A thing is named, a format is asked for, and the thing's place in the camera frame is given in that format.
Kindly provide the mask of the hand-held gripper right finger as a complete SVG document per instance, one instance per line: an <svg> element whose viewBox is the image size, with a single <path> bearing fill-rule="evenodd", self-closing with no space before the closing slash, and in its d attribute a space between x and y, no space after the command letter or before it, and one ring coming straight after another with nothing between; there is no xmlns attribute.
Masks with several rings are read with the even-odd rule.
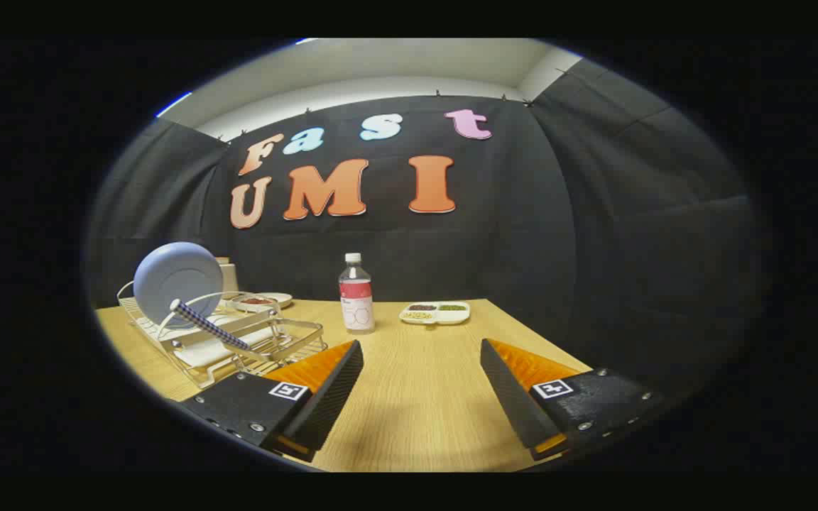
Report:
<svg viewBox="0 0 818 511"><path fill-rule="evenodd" d="M480 364L535 461L616 439L663 402L616 370L577 370L495 339L481 340Z"/></svg>

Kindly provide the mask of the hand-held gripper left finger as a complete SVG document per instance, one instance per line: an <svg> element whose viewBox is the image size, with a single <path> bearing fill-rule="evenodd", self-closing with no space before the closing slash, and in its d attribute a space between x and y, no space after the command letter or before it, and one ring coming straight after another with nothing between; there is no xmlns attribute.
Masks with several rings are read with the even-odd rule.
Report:
<svg viewBox="0 0 818 511"><path fill-rule="evenodd" d="M311 462L363 367L363 350L353 340L265 375L228 376L180 407L257 449Z"/></svg>

